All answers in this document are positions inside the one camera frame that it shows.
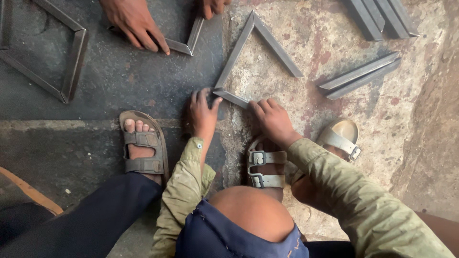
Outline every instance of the metal buckle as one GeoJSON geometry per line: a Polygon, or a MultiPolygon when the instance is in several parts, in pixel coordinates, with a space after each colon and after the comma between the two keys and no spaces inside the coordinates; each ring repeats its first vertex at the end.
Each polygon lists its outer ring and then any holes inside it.
{"type": "Polygon", "coordinates": [[[264,151],[254,151],[252,152],[252,165],[255,165],[255,166],[263,166],[263,165],[266,165],[266,153],[264,151]],[[263,154],[263,163],[262,164],[255,164],[255,154],[256,153],[261,153],[263,154]]]}
{"type": "Polygon", "coordinates": [[[264,188],[263,175],[261,175],[261,174],[251,174],[249,176],[252,179],[252,184],[253,184],[254,188],[257,188],[257,189],[263,189],[264,188]],[[253,180],[255,177],[258,177],[258,179],[260,180],[260,187],[257,187],[256,182],[253,180]]]}
{"type": "Polygon", "coordinates": [[[349,158],[352,160],[352,161],[355,161],[358,156],[360,155],[360,153],[362,152],[362,149],[360,149],[358,146],[355,146],[354,150],[352,151],[352,153],[349,155],[349,158]]]}

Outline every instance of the wrist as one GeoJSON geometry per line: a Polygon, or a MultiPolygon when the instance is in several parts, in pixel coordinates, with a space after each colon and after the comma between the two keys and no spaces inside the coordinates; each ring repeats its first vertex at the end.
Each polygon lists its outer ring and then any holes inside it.
{"type": "Polygon", "coordinates": [[[281,140],[277,145],[281,147],[284,151],[287,151],[288,148],[297,140],[302,139],[303,136],[296,131],[292,131],[287,134],[287,136],[281,140]]]}

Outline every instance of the sandal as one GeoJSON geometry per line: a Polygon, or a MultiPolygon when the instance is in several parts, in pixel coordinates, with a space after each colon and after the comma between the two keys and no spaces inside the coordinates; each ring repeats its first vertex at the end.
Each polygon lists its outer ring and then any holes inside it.
{"type": "Polygon", "coordinates": [[[247,173],[252,180],[253,187],[263,189],[265,187],[281,187],[285,186],[285,175],[262,175],[261,173],[250,173],[250,168],[255,166],[263,166],[268,163],[285,164],[287,162],[287,152],[265,152],[265,151],[250,151],[255,149],[258,143],[266,139],[265,135],[257,137],[247,151],[247,173]]]}
{"type": "Polygon", "coordinates": [[[354,121],[337,119],[325,127],[322,134],[317,139],[317,144],[321,147],[328,144],[349,154],[348,161],[355,161],[362,150],[355,145],[358,139],[358,126],[354,121]]]}
{"type": "Polygon", "coordinates": [[[119,124],[124,134],[124,163],[127,172],[137,172],[142,174],[161,174],[163,175],[162,184],[167,184],[170,178],[168,153],[166,151],[166,141],[164,134],[158,122],[149,115],[139,111],[124,111],[119,115],[119,124]],[[128,133],[124,130],[126,119],[142,121],[144,124],[154,128],[154,132],[133,132],[128,133]],[[138,157],[129,159],[128,144],[135,146],[150,147],[155,149],[155,155],[152,157],[138,157]]]}

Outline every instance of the bare knee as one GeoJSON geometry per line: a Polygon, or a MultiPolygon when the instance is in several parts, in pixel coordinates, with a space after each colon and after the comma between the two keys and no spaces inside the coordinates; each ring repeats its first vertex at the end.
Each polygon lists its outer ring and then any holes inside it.
{"type": "Polygon", "coordinates": [[[284,205],[259,189],[231,187],[217,193],[209,203],[236,225],[270,242],[283,241],[294,228],[284,205]]]}

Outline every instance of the foot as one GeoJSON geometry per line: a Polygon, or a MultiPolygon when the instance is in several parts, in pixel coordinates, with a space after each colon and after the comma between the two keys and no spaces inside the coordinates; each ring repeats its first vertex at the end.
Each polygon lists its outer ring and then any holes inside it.
{"type": "MultiPolygon", "coordinates": [[[[275,152],[281,151],[281,149],[270,139],[266,138],[264,141],[258,143],[257,146],[255,146],[255,149],[251,149],[250,151],[275,152]]],[[[268,163],[263,166],[255,166],[251,168],[251,173],[260,173],[262,175],[284,175],[284,164],[268,163]]],[[[284,198],[284,190],[282,187],[265,187],[262,190],[279,202],[282,202],[282,199],[284,198]]]]}
{"type": "MultiPolygon", "coordinates": [[[[128,133],[137,132],[154,132],[154,128],[150,128],[149,125],[144,124],[142,121],[134,121],[132,119],[126,119],[124,122],[124,129],[128,133]]],[[[136,159],[138,157],[152,157],[155,155],[155,149],[150,147],[135,146],[134,144],[128,144],[129,159],[136,159]]],[[[154,174],[142,174],[147,178],[157,182],[161,185],[161,175],[154,174]]]]}

